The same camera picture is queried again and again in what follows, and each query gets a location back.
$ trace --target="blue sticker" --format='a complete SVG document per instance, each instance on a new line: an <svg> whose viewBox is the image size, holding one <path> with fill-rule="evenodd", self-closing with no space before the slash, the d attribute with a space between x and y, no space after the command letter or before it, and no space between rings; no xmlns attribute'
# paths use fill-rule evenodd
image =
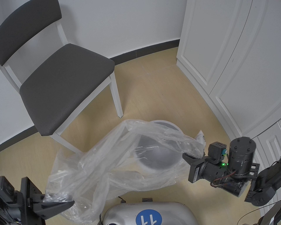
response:
<svg viewBox="0 0 281 225"><path fill-rule="evenodd" d="M137 225L161 225L162 216L153 209L142 210L136 217Z"/></svg>

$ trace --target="gray backrest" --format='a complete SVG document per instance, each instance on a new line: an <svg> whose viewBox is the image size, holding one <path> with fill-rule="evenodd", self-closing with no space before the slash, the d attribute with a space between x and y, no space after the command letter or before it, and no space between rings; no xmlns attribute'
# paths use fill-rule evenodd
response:
<svg viewBox="0 0 281 225"><path fill-rule="evenodd" d="M30 0L0 25L0 65L33 36L62 18L58 0Z"/></svg>

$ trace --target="floor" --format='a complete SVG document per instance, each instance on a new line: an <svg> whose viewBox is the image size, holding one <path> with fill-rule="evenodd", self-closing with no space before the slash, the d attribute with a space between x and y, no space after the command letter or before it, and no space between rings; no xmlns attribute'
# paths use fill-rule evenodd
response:
<svg viewBox="0 0 281 225"><path fill-rule="evenodd" d="M115 75L124 116L116 114L109 87L105 88L70 124L62 136L84 152L92 148L111 129L125 119L168 120L188 136L202 130L207 146L219 141L229 146L230 140L206 102L176 66L177 48L153 53L115 67ZM21 178L28 176L44 192L48 175L59 149L64 148L50 137L36 133L0 152L0 172L20 189ZM186 204L200 225L236 225L244 214L256 209L222 189L210 187L206 180L194 184L187 179L173 186L149 192L129 192L128 202L140 202L142 197L154 201L176 201ZM119 203L115 199L105 210ZM245 216L239 224L254 224L259 210ZM47 225L71 224L58 215Z"/></svg>

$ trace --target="dark gray baseboard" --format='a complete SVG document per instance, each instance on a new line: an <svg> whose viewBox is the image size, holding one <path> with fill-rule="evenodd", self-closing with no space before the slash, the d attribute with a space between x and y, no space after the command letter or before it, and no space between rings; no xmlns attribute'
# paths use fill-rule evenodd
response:
<svg viewBox="0 0 281 225"><path fill-rule="evenodd" d="M151 45L148 47L144 47L144 48L140 48L137 50L133 50L130 52L126 52L124 54L115 56L113 58L111 58L114 62L115 65L118 65L120 63L123 62L127 62L129 60L141 57L141 56L145 56L145 55L149 55L151 53L155 53L158 51L163 51L169 48L175 48L178 47L180 40L173 40L173 41L167 41L167 42L163 42L160 44L155 44L155 45ZM37 133L37 129L35 126L32 126L26 130L24 130L23 132L17 134L16 136L10 138L9 140L5 141L4 143L0 144L0 151L8 148L9 146Z"/></svg>

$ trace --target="white chair leg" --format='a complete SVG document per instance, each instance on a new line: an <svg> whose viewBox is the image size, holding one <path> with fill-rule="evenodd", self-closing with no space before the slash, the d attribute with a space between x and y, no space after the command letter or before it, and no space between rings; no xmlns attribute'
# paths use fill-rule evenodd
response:
<svg viewBox="0 0 281 225"><path fill-rule="evenodd" d="M72 144L70 144L68 141L66 141L65 139L63 139L61 136L59 136L56 132L53 133L51 135L51 137L56 140L58 143L61 143L63 146L67 147L68 149L70 149L71 151L75 152L75 153L81 153L81 151L74 147Z"/></svg>
<svg viewBox="0 0 281 225"><path fill-rule="evenodd" d="M122 111L122 107L121 107L121 102L120 102L120 98L119 98L119 93L118 93L118 89L117 89L117 83L116 83L114 71L110 75L110 79L111 79L111 83L109 84L109 86L110 86L111 94L113 97L114 105L115 105L115 108L117 111L117 115L121 118L123 116L123 111Z"/></svg>

